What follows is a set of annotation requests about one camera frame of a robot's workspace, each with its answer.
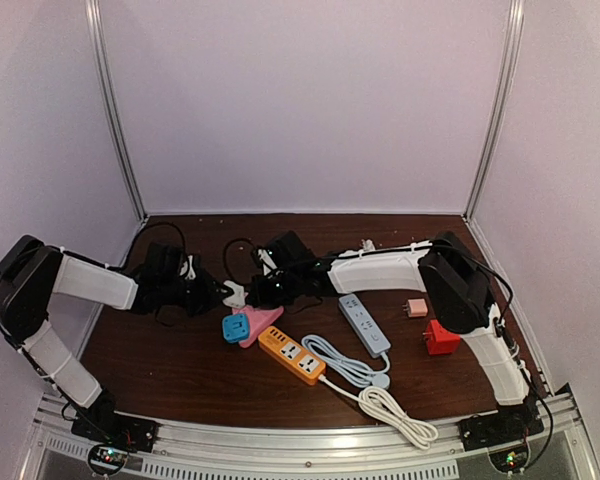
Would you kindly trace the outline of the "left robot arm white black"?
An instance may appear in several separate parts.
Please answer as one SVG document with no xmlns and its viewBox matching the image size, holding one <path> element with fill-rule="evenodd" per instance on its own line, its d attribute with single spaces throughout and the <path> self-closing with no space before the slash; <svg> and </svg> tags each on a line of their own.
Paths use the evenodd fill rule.
<svg viewBox="0 0 600 480">
<path fill-rule="evenodd" d="M 178 307 L 196 317 L 232 293 L 184 244 L 152 242 L 140 262 L 114 266 L 24 235 L 0 261 L 0 332 L 91 434 L 113 444 L 124 433 L 115 398 L 56 332 L 53 308 L 72 299 L 134 315 Z"/>
</svg>

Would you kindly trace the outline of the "blue square plug adapter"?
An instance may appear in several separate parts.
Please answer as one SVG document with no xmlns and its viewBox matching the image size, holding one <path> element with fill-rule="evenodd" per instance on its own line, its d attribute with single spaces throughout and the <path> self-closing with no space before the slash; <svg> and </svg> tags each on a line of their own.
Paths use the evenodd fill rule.
<svg viewBox="0 0 600 480">
<path fill-rule="evenodd" d="M 249 319 L 244 313 L 228 315 L 222 320 L 223 338 L 229 344 L 247 340 L 250 332 Z"/>
</svg>

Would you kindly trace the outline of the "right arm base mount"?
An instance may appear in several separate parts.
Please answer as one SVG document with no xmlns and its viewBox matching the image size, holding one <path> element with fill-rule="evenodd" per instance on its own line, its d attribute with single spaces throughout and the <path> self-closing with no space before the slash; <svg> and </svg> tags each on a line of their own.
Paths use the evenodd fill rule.
<svg viewBox="0 0 600 480">
<path fill-rule="evenodd" d="M 494 413 L 473 415 L 458 422 L 465 451 L 521 442 L 544 431 L 536 400 L 528 397 L 522 404 L 499 406 Z"/>
</svg>

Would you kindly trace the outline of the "light pink charger plug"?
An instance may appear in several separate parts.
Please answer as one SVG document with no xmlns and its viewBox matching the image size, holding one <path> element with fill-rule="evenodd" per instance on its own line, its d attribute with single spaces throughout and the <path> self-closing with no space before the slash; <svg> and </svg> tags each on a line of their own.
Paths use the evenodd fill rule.
<svg viewBox="0 0 600 480">
<path fill-rule="evenodd" d="M 408 299 L 403 311 L 408 318 L 424 318 L 428 315 L 428 305 L 424 298 Z"/>
</svg>

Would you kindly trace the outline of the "orange power strip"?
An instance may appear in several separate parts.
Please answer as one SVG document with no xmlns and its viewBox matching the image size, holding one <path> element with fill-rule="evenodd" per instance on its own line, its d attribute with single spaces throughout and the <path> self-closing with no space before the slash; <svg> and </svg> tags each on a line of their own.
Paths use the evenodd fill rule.
<svg viewBox="0 0 600 480">
<path fill-rule="evenodd" d="M 263 331 L 257 340 L 265 353 L 305 384 L 315 386 L 325 374 L 324 361 L 275 326 Z"/>
</svg>

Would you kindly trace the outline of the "light blue power strip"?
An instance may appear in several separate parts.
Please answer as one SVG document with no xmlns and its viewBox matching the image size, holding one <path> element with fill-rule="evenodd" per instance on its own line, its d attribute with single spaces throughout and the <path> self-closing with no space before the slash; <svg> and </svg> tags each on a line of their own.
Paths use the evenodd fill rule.
<svg viewBox="0 0 600 480">
<path fill-rule="evenodd" d="M 355 294 L 340 297 L 338 307 L 372 358 L 390 350 L 391 343 Z"/>
</svg>

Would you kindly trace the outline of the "white square plug adapter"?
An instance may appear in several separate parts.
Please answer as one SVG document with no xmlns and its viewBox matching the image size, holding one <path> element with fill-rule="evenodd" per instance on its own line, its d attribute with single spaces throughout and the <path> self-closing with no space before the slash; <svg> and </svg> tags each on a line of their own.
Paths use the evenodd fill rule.
<svg viewBox="0 0 600 480">
<path fill-rule="evenodd" d="M 229 290 L 229 295 L 223 299 L 223 304 L 232 309 L 245 307 L 245 288 L 231 280 L 226 280 L 223 285 Z"/>
</svg>

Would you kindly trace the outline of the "pink triangular power socket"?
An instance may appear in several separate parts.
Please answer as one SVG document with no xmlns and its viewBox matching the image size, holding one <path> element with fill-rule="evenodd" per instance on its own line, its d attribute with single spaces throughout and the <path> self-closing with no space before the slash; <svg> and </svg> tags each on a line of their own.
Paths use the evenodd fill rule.
<svg viewBox="0 0 600 480">
<path fill-rule="evenodd" d="M 249 348 L 257 340 L 257 337 L 284 313 L 283 307 L 275 309 L 257 309 L 249 305 L 243 308 L 232 309 L 233 314 L 244 314 L 247 317 L 249 324 L 249 336 L 238 342 L 238 345 L 243 348 Z"/>
</svg>

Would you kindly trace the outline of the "red plug adapter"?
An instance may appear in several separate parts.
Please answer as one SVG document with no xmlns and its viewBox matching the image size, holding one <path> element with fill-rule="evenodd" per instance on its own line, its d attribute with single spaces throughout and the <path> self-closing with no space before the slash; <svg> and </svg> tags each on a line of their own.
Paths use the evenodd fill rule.
<svg viewBox="0 0 600 480">
<path fill-rule="evenodd" d="M 453 354 L 462 342 L 459 335 L 446 330 L 436 319 L 429 321 L 423 338 L 430 356 Z"/>
</svg>

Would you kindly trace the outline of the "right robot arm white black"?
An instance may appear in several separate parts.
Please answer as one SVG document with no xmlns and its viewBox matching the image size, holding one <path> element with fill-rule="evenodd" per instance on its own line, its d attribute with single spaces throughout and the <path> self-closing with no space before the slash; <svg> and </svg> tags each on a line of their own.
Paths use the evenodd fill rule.
<svg viewBox="0 0 600 480">
<path fill-rule="evenodd" d="M 252 258 L 260 273 L 247 284 L 229 278 L 225 304 L 272 309 L 301 296 L 334 297 L 374 290 L 425 293 L 438 322 L 459 335 L 486 374 L 497 402 L 492 430 L 499 440 L 515 440 L 541 420 L 542 398 L 508 332 L 504 309 L 497 304 L 491 280 L 495 272 L 479 262 L 451 231 L 407 246 L 376 249 L 371 242 L 357 250 L 315 255 L 293 232 L 285 232 Z"/>
</svg>

